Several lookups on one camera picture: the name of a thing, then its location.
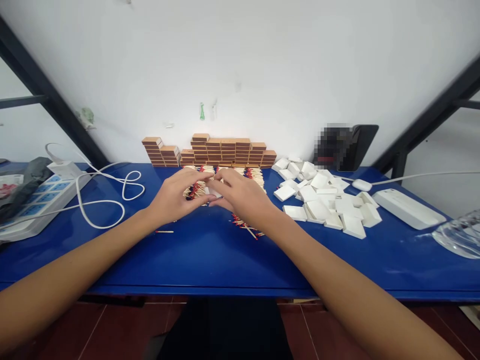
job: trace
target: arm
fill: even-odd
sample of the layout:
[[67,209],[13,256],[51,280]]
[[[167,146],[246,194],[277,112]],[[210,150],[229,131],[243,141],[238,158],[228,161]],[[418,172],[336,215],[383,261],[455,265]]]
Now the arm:
[[410,310],[303,231],[253,180],[225,169],[207,185],[224,197],[210,206],[234,212],[272,239],[374,359],[461,359]]
[[163,182],[149,207],[1,291],[0,356],[50,325],[145,236],[216,199],[208,195],[186,201],[182,195],[213,175],[180,170]]

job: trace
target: plastic bag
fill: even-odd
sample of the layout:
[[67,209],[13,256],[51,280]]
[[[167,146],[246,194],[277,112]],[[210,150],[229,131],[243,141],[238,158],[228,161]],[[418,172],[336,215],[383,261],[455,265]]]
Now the plastic bag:
[[47,167],[51,162],[47,157],[37,157],[24,170],[0,171],[0,179],[3,178],[0,181],[0,224],[14,216],[30,195],[52,176]]

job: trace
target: red tile floor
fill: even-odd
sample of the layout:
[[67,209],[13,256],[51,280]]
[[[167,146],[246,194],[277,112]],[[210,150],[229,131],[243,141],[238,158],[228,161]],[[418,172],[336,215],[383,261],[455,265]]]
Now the red tile floor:
[[[149,339],[171,329],[186,300],[185,296],[151,296],[143,308],[79,302],[34,341],[5,359],[142,359]],[[295,360],[370,359],[318,301],[278,303]],[[480,331],[458,307],[411,310],[464,359],[480,360]]]

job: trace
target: blue table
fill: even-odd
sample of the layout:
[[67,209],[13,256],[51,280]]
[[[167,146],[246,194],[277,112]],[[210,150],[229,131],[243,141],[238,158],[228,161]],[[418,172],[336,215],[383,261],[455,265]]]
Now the blue table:
[[[123,201],[127,217],[146,207],[162,181],[178,171],[177,168],[153,168],[150,164],[136,163],[116,165],[107,172],[125,177],[132,170],[142,172],[139,182],[145,185],[146,191],[136,200]],[[386,179],[368,167],[341,175],[369,182]],[[282,179],[270,169],[263,170],[263,176],[267,194],[276,206],[302,204],[294,198],[279,202],[273,191]],[[373,190],[387,188],[400,190],[426,204],[396,184],[378,185]],[[81,192],[85,202],[101,199],[122,202],[121,189],[120,183],[96,176]],[[126,196],[133,196],[137,191],[136,186],[129,186]],[[358,190],[349,186],[346,192],[355,195]],[[77,203],[74,199],[68,206]],[[119,207],[114,204],[89,205],[86,211],[98,225],[111,224],[120,215]],[[398,299],[480,300],[480,261],[444,249],[427,235],[432,229],[415,230],[382,208],[379,213],[383,221],[365,229],[367,237],[363,240],[320,224],[299,224]],[[147,236],[113,265],[89,292],[103,295],[315,296],[302,274],[270,239],[263,236],[255,240],[231,220],[228,211],[204,206],[163,226],[162,230],[174,233]],[[102,232],[90,227],[78,209],[60,213],[40,235],[11,243],[0,252],[0,289]]]

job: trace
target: charging cable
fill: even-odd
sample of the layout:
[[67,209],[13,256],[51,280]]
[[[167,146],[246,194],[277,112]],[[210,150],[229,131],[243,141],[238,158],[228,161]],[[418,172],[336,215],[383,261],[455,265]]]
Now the charging cable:
[[[62,144],[59,144],[59,143],[56,143],[56,142],[50,142],[48,144],[45,145],[45,150],[47,152],[47,154],[50,156],[50,158],[57,164],[61,164],[62,163],[62,159],[56,157],[55,155],[53,155],[49,150],[48,150],[48,147],[49,145],[60,145],[60,146],[63,146],[63,147],[66,147],[68,148],[67,146],[64,146]],[[46,212],[46,213],[43,213],[41,215],[34,215],[34,216],[26,216],[24,219],[20,219],[18,221],[15,221],[13,223],[10,223],[8,225],[4,225],[4,226],[0,226],[0,230],[3,230],[3,229],[6,229],[6,228],[9,228],[9,227],[12,227],[14,225],[17,225],[17,224],[20,224],[20,223],[23,223],[25,221],[29,221],[29,220],[33,220],[33,219],[37,219],[37,218],[42,218],[44,216],[48,216],[48,215],[52,215],[52,214],[56,214],[56,213],[61,213],[61,212],[64,212],[64,211],[67,211],[67,210],[71,210],[71,209],[75,209],[75,208],[80,208],[80,211],[81,211],[81,214],[83,216],[83,218],[85,219],[85,221],[92,227],[92,228],[95,228],[95,229],[100,229],[100,230],[104,230],[104,229],[110,229],[110,228],[113,228],[114,226],[116,226],[117,224],[119,224],[125,217],[125,207],[122,205],[121,202],[118,202],[118,201],[115,201],[115,200],[97,200],[97,201],[89,201],[89,202],[82,202],[82,195],[80,194],[80,185],[79,185],[79,179],[82,177],[82,176],[92,176],[95,177],[96,175],[102,175],[106,178],[109,178],[109,179],[113,179],[115,181],[118,181],[119,183],[122,183],[123,184],[123,187],[121,189],[121,198],[125,201],[131,201],[131,200],[134,200],[136,198],[138,198],[140,195],[142,195],[144,192],[145,192],[145,186],[143,186],[142,184],[139,184],[139,183],[136,183],[135,181],[137,181],[138,179],[140,179],[142,177],[142,173],[138,170],[134,170],[134,171],[130,171],[125,178],[119,178],[119,177],[115,177],[115,176],[112,176],[110,174],[107,174],[107,173],[104,173],[102,172],[103,170],[109,168],[109,167],[112,167],[114,165],[118,165],[118,164],[123,164],[123,163],[127,163],[128,161],[119,161],[119,162],[114,162],[114,163],[111,163],[110,165],[107,165],[105,167],[102,167],[100,170],[98,170],[95,166],[92,165],[92,163],[90,163],[90,161],[88,161],[82,154],[78,153],[77,151],[73,150],[73,149],[70,149],[72,150],[74,153],[76,153],[78,156],[80,156],[87,164],[88,166],[90,166],[93,170],[95,170],[95,172],[92,174],[92,173],[83,173],[79,176],[77,176],[75,178],[75,186],[76,186],[76,195],[78,197],[78,205],[74,205],[74,206],[70,206],[70,207],[65,207],[63,209],[60,209],[60,210],[55,210],[55,211],[50,211],[50,212]],[[130,179],[130,175],[132,174],[138,174],[138,176],[136,178],[133,178],[133,179]],[[141,191],[139,194],[135,195],[134,197],[130,197],[130,198],[126,198],[125,197],[125,187],[126,185],[129,184],[129,185],[136,185],[136,186],[139,186],[141,187]],[[95,225],[90,219],[89,217],[87,216],[87,214],[85,213],[85,209],[84,209],[84,206],[85,205],[91,205],[91,204],[100,204],[100,203],[114,203],[114,204],[117,204],[118,206],[121,207],[121,216],[120,218],[113,224],[109,225],[109,226],[98,226],[98,225]]]
[[365,180],[361,179],[351,179],[348,177],[342,177],[342,176],[335,176],[336,178],[340,178],[342,180],[347,180],[351,181],[352,186],[356,189],[359,189],[361,191],[370,191],[372,186],[374,185],[383,185],[383,184],[389,184],[389,183],[394,183],[399,180],[405,180],[405,179],[411,179],[411,178],[418,178],[421,176],[428,176],[428,175],[449,175],[449,174],[480,174],[480,170],[475,170],[475,171],[441,171],[441,172],[427,172],[423,174],[415,174],[415,175],[407,175],[407,176],[402,176],[402,177],[397,177],[394,179],[388,179],[384,181],[378,181],[378,182],[367,182]]

